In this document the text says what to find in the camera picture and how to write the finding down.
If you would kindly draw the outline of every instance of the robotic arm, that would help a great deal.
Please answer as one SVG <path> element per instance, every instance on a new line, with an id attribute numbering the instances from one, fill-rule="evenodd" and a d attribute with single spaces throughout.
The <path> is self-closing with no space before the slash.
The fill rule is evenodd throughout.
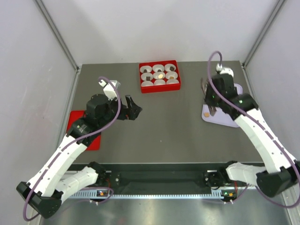
<path id="1" fill-rule="evenodd" d="M 111 83 L 116 89 L 120 85 L 117 81 L 111 81 Z M 21 182 L 16 188 L 26 201 L 30 191 L 33 190 L 28 204 L 44 218 L 49 218 L 56 213 L 63 202 L 77 191 L 95 183 L 101 186 L 106 180 L 105 169 L 96 162 L 90 163 L 77 174 L 61 180 L 75 159 L 101 133 L 87 136 L 77 142 L 75 139 L 98 131 L 116 116 L 118 110 L 118 102 L 115 100 L 116 92 L 110 84 L 103 80 L 99 84 L 104 87 L 105 94 L 96 94 L 91 97 L 90 101 L 87 102 L 84 116 L 72 124 L 48 162 L 28 182 Z M 142 108 L 137 106 L 129 95 L 125 98 L 127 106 L 121 102 L 117 119 L 135 120 Z"/>
<path id="2" fill-rule="evenodd" d="M 237 94 L 233 84 L 233 71 L 219 64 L 216 71 L 212 82 L 218 92 L 262 125 L 258 126 L 252 119 L 228 105 L 216 94 L 210 83 L 206 82 L 202 89 L 205 94 L 204 101 L 209 106 L 211 115 L 213 116 L 215 107 L 220 107 L 223 112 L 229 114 L 249 137 L 265 164 L 264 167 L 258 167 L 231 161 L 218 169 L 218 179 L 223 185 L 231 184 L 234 180 L 252 184 L 258 186 L 268 197 L 274 197 L 297 183 L 295 171 L 279 150 L 278 146 L 283 148 L 283 145 L 267 125 L 258 104 L 247 93 Z M 300 163 L 286 149 L 284 151 L 299 171 Z"/>

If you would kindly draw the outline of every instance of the white wall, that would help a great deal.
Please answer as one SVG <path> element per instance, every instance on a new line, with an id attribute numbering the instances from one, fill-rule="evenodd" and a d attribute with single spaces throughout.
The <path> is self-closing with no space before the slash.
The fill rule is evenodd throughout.
<path id="1" fill-rule="evenodd" d="M 275 0 L 43 0 L 78 64 L 243 61 Z"/>
<path id="2" fill-rule="evenodd" d="M 34 2 L 0 9 L 0 224 L 26 224 L 15 190 L 55 151 L 75 71 Z"/>
<path id="3" fill-rule="evenodd" d="M 248 66 L 266 121 L 300 159 L 300 1 L 288 0 Z"/>

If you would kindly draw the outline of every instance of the purple tray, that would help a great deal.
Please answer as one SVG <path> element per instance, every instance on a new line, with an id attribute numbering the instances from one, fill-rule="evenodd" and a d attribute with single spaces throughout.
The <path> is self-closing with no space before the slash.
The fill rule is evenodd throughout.
<path id="1" fill-rule="evenodd" d="M 237 89 L 238 94 L 243 93 L 243 88 L 239 84 L 235 83 L 234 86 Z M 209 123 L 216 123 L 228 127 L 238 128 L 239 125 L 234 122 L 228 114 L 225 114 L 221 108 L 216 107 L 216 114 L 214 116 L 205 117 L 204 113 L 209 113 L 208 106 L 206 104 L 202 107 L 202 119 Z"/>

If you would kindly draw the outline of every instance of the round white compartment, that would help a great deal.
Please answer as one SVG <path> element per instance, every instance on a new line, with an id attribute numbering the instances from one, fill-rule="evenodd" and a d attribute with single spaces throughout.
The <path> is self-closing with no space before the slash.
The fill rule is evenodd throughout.
<path id="1" fill-rule="evenodd" d="M 161 64 L 154 65 L 152 68 L 154 72 L 164 72 L 165 70 L 165 67 Z"/>
<path id="2" fill-rule="evenodd" d="M 156 80 L 156 81 L 154 82 L 154 86 L 158 86 L 158 85 L 165 85 L 165 81 L 164 81 L 164 80 L 161 80 L 161 79 Z"/>
<path id="3" fill-rule="evenodd" d="M 143 67 L 140 68 L 141 73 L 150 73 L 151 71 L 152 71 L 151 66 L 143 66 Z"/>
<path id="4" fill-rule="evenodd" d="M 141 84 L 142 87 L 150 87 L 150 86 L 153 86 L 153 83 L 151 81 L 144 81 L 142 84 Z"/>
<path id="5" fill-rule="evenodd" d="M 156 72 L 153 74 L 154 79 L 164 79 L 165 73 L 164 72 Z"/>
<path id="6" fill-rule="evenodd" d="M 174 84 L 174 83 L 179 83 L 179 81 L 176 79 L 171 79 L 171 80 L 167 80 L 166 84 Z"/>
<path id="7" fill-rule="evenodd" d="M 176 72 L 172 71 L 172 72 L 166 73 L 166 74 L 165 74 L 165 77 L 166 77 L 168 80 L 170 80 L 170 79 L 177 79 L 178 74 L 177 74 Z"/>
<path id="8" fill-rule="evenodd" d="M 167 72 L 172 72 L 172 71 L 175 71 L 176 70 L 176 66 L 169 63 L 169 64 L 166 64 L 165 65 L 165 71 Z"/>
<path id="9" fill-rule="evenodd" d="M 153 75 L 151 73 L 143 73 L 141 75 L 141 79 L 143 81 L 147 81 L 147 79 L 149 79 L 148 81 L 151 81 L 153 79 Z"/>

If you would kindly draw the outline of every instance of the red container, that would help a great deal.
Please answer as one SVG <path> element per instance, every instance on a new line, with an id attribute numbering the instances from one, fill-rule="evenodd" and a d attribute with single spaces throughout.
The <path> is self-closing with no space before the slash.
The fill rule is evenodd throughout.
<path id="1" fill-rule="evenodd" d="M 69 122 L 67 123 L 67 130 L 71 128 L 71 125 L 73 122 L 75 122 L 77 119 L 81 118 L 84 115 L 84 110 L 76 110 L 76 111 L 71 111 L 70 117 L 69 117 Z M 98 136 L 92 144 L 86 149 L 86 151 L 96 151 L 99 150 L 100 148 L 100 141 L 101 141 L 101 135 Z"/>
<path id="2" fill-rule="evenodd" d="M 153 67 L 156 64 L 161 64 L 161 65 L 165 66 L 166 64 L 169 64 L 169 63 L 173 64 L 176 67 L 174 72 L 176 72 L 178 74 L 177 80 L 179 81 L 179 83 L 142 87 L 143 80 L 141 79 L 141 75 L 143 73 L 140 71 L 141 67 L 143 67 L 143 66 Z M 140 63 L 139 64 L 139 72 L 140 72 L 140 86 L 141 86 L 141 92 L 142 93 L 152 93 L 152 92 L 161 92 L 161 91 L 169 91 L 169 90 L 180 90 L 181 79 L 180 79 L 180 74 L 179 74 L 179 70 L 178 70 L 176 60 Z"/>

